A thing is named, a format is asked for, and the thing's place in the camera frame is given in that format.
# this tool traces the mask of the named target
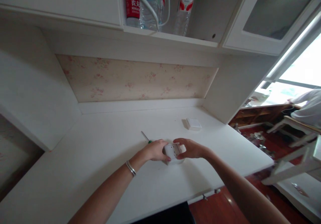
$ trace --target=white cable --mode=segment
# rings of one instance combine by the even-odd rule
[[[170,13],[171,13],[171,1],[168,0],[168,14],[167,14],[167,19],[166,19],[165,23],[160,24],[160,26],[164,26],[164,25],[168,22],[168,20],[170,19]]]
[[[155,22],[156,22],[156,28],[157,30],[159,30],[159,23],[158,23],[158,17],[154,11],[154,9],[151,7],[151,5],[148,3],[147,0],[141,0],[143,2],[143,4],[145,4],[145,6],[149,9],[149,11],[151,12],[151,14],[153,15]]]

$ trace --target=window frame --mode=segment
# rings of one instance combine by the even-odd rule
[[[280,79],[283,73],[294,63],[295,60],[305,51],[305,49],[321,34],[321,7],[318,8],[317,14],[303,30],[299,37],[287,49],[287,51],[280,57],[277,64],[265,77],[261,88],[267,89],[271,83],[280,82],[310,89],[321,89],[321,86],[304,84],[300,82],[288,81]]]

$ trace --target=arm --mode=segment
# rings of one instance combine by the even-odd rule
[[[312,94],[313,90],[312,91],[309,91],[309,92],[306,92],[305,94],[302,94],[301,96],[295,98],[295,99],[288,99],[289,103],[290,104],[299,104],[299,103],[302,103],[304,101],[308,101],[311,99],[311,94]]]
[[[129,163],[138,172],[148,160],[170,161],[171,159],[162,153],[167,144],[168,142],[162,139],[154,141],[137,152]],[[105,224],[132,179],[133,174],[126,164],[123,164],[100,185],[68,223]]]
[[[211,149],[189,139],[175,139],[174,143],[185,145],[182,158],[204,158],[216,170],[239,208],[250,223],[290,224],[282,213],[250,182],[221,160]]]

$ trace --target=screwdriver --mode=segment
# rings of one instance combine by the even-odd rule
[[[149,144],[149,143],[152,143],[152,141],[147,138],[147,136],[144,134],[144,132],[141,132],[141,133],[142,133],[142,134],[145,136],[145,138],[148,140],[148,144]]]

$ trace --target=white socket box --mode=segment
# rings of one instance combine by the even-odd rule
[[[166,161],[166,165],[173,165],[173,164],[179,164],[184,161],[184,159],[176,159],[176,157],[180,154],[186,151],[186,148],[184,145],[180,145],[179,143],[169,143],[168,145],[165,145],[163,149],[163,153],[171,158],[171,161]]]
[[[187,118],[187,127],[189,130],[200,131],[202,126],[199,123],[198,119]]]

